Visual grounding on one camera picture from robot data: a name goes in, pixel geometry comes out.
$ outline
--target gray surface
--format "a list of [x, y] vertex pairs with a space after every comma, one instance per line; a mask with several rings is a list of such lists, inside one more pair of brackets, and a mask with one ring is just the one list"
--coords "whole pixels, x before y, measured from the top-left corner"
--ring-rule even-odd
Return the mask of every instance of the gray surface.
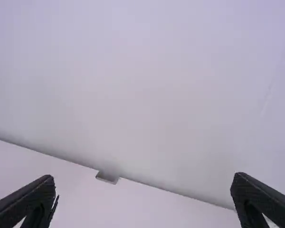
[[236, 171], [285, 193], [285, 1], [0, 0], [0, 138], [228, 208]]

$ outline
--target white wall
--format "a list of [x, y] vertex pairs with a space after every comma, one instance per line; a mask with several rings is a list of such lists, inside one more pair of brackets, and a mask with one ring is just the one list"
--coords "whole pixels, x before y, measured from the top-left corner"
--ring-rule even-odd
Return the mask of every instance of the white wall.
[[232, 207], [285, 192], [285, 1], [0, 0], [0, 138]]

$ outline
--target white ceiling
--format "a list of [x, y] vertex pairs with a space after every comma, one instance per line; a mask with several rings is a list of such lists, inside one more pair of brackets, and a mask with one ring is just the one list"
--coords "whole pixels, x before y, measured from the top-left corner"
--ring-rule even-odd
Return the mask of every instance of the white ceiling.
[[0, 138], [233, 207], [285, 193], [285, 1], [0, 0]]

